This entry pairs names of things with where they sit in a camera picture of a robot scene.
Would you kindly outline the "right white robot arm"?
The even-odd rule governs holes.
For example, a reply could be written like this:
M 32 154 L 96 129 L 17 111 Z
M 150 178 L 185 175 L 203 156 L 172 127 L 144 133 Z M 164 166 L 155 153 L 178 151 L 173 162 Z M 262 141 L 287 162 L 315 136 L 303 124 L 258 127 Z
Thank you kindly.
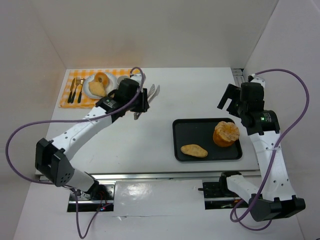
M 257 157 L 262 183 L 260 187 L 246 180 L 238 171 L 223 172 L 219 184 L 226 192 L 233 192 L 248 204 L 247 212 L 256 222 L 289 218 L 306 208 L 305 200 L 296 196 L 290 183 L 282 154 L 277 115 L 265 110 L 264 86 L 259 82 L 245 82 L 240 87 L 229 84 L 218 104 L 229 114 L 240 118 L 246 128 Z

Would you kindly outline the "ring donut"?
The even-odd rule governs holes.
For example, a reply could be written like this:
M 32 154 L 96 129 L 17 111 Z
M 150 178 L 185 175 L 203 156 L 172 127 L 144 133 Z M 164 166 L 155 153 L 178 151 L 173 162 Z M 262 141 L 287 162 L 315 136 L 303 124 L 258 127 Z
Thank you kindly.
M 110 79 L 104 72 L 97 72 L 94 76 L 93 81 L 101 83 L 104 87 L 107 87 Z

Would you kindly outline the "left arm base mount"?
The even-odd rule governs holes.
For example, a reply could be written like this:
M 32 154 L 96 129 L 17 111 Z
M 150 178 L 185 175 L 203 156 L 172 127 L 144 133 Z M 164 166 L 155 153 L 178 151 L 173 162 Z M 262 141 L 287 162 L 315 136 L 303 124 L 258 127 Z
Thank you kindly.
M 67 212 L 76 212 L 76 197 L 78 199 L 79 212 L 112 212 L 114 210 L 114 196 L 116 183 L 114 181 L 105 181 L 100 183 L 100 187 L 95 196 L 90 197 L 79 189 L 76 195 L 71 191 L 68 200 Z

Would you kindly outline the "metal tongs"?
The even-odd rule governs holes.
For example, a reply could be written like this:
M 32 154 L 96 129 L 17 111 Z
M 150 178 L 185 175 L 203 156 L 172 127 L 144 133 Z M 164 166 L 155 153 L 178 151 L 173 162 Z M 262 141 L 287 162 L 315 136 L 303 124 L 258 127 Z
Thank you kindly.
M 155 85 L 153 84 L 147 95 L 147 102 L 149 105 L 151 104 L 152 100 L 159 95 L 159 93 L 160 93 L 160 85 L 158 85 L 157 88 L 155 88 Z M 134 120 L 138 120 L 141 114 L 142 114 L 141 112 L 135 112 L 133 114 Z

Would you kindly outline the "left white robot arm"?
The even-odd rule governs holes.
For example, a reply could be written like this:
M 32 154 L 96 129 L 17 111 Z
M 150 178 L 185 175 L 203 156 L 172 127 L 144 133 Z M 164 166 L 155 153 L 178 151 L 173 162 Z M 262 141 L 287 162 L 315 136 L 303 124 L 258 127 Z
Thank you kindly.
M 81 122 L 51 140 L 42 138 L 37 142 L 35 168 L 56 187 L 68 186 L 93 199 L 103 189 L 102 185 L 89 173 L 74 168 L 71 159 L 91 138 L 126 112 L 145 113 L 149 107 L 148 90 L 143 83 L 131 78 L 122 80 Z

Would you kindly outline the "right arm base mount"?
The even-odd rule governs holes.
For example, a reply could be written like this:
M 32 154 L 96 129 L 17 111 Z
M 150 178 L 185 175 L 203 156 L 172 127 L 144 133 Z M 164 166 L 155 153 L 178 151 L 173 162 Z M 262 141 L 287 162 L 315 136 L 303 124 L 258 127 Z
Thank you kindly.
M 241 175 L 238 171 L 222 172 L 217 181 L 202 183 L 198 191 L 203 193 L 205 210 L 232 209 L 241 198 L 227 188 L 227 177 Z

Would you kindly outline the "triangular bread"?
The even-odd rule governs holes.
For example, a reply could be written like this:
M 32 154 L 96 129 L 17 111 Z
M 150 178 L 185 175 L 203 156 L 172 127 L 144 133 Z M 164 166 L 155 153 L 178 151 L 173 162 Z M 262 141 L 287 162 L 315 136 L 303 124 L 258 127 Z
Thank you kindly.
M 97 97 L 105 97 L 106 91 L 105 86 L 102 82 L 99 81 L 91 81 L 88 83 L 88 89 L 92 95 Z

